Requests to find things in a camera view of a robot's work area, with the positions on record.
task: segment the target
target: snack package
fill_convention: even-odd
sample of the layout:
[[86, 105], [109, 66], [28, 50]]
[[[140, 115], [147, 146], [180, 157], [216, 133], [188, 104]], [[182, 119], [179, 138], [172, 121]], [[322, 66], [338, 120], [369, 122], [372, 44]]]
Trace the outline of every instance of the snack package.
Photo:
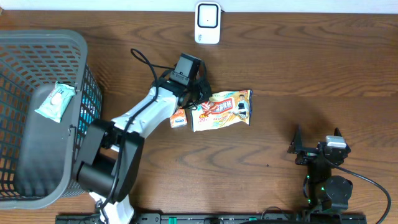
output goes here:
[[59, 123], [70, 100], [75, 95], [75, 87], [57, 82], [49, 96], [35, 111]]
[[251, 95], [252, 90], [213, 94], [209, 101], [191, 111], [192, 130], [218, 129], [240, 121], [250, 124]]
[[187, 115], [185, 115], [185, 110], [178, 109], [171, 117], [170, 117], [170, 125], [172, 128], [177, 128], [181, 126], [187, 125]]

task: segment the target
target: white wall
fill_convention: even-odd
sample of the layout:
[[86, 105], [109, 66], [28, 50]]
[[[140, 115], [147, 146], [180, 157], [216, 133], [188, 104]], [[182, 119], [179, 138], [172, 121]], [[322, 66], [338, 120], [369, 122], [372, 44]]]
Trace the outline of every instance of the white wall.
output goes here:
[[[193, 12], [192, 0], [0, 0], [3, 9]], [[398, 13], [398, 0], [217, 0], [226, 12]]]

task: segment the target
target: white robotic arm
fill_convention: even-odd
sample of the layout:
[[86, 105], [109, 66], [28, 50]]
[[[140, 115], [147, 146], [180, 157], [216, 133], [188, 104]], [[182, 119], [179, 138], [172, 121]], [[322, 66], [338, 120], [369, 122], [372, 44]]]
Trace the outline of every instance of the white robotic arm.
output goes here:
[[[197, 78], [200, 65], [203, 65], [204, 73]], [[153, 101], [156, 86], [158, 95]], [[128, 193], [136, 180], [145, 138], [163, 120], [171, 117], [177, 108], [193, 108], [210, 96], [211, 88], [206, 80], [204, 63], [190, 55], [181, 54], [176, 68], [170, 71], [170, 78], [166, 80], [161, 77], [133, 109], [111, 122], [97, 119], [90, 124], [73, 165], [72, 178], [89, 191], [96, 205], [109, 201], [103, 205], [103, 222], [125, 224], [131, 221], [134, 209], [129, 203]], [[127, 133], [124, 133], [133, 115], [135, 118], [127, 128]], [[101, 147], [119, 152], [121, 139], [126, 141], [123, 153], [119, 155], [120, 161], [99, 152]], [[117, 162], [120, 163], [118, 175], [115, 174]]]

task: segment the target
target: wooden table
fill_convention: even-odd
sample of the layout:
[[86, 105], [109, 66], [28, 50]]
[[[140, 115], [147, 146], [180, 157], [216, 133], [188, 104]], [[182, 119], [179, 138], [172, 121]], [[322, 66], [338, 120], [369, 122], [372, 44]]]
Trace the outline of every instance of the wooden table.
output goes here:
[[[252, 89], [252, 125], [193, 133], [164, 121], [146, 141], [131, 191], [135, 207], [183, 212], [296, 210], [306, 167], [287, 154], [296, 124], [308, 146], [339, 127], [352, 153], [343, 167], [379, 182], [398, 222], [398, 16], [224, 13], [221, 42], [198, 45], [194, 14], [173, 12], [4, 11], [1, 29], [72, 29], [88, 43], [88, 64], [104, 86], [103, 118], [146, 96], [152, 75], [129, 49], [171, 66], [181, 52], [202, 58], [213, 91]], [[386, 207], [375, 186], [354, 183], [349, 212], [375, 223]], [[90, 213], [87, 194], [42, 210], [1, 211], [1, 223], [53, 223]]]

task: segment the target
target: basket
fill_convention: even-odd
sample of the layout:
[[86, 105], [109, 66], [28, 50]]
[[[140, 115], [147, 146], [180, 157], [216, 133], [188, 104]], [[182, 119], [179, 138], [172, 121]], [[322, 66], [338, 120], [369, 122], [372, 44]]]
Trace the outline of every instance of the basket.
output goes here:
[[[70, 30], [0, 32], [0, 209], [37, 209], [80, 195], [70, 180], [102, 94], [87, 44]], [[76, 87], [60, 123], [36, 113], [60, 82]]]

